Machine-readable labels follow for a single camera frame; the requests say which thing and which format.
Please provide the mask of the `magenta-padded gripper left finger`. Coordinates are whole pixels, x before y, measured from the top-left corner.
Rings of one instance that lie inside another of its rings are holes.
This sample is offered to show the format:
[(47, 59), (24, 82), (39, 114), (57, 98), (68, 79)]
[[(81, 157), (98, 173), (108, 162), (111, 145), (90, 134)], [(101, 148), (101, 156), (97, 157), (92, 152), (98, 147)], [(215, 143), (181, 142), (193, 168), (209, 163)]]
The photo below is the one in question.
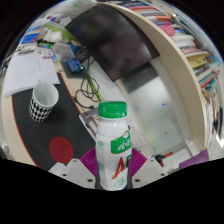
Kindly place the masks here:
[(80, 159), (71, 159), (67, 165), (57, 162), (49, 172), (78, 186), (94, 189), (98, 175), (95, 149), (89, 150)]

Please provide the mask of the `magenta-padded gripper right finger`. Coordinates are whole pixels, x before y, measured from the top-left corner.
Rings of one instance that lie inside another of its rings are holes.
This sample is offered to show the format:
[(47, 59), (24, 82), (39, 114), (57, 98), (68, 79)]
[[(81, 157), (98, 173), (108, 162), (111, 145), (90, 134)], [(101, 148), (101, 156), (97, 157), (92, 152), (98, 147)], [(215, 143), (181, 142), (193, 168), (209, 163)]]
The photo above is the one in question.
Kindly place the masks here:
[(154, 158), (147, 159), (136, 149), (132, 149), (128, 171), (129, 189), (143, 187), (167, 175), (166, 171)]

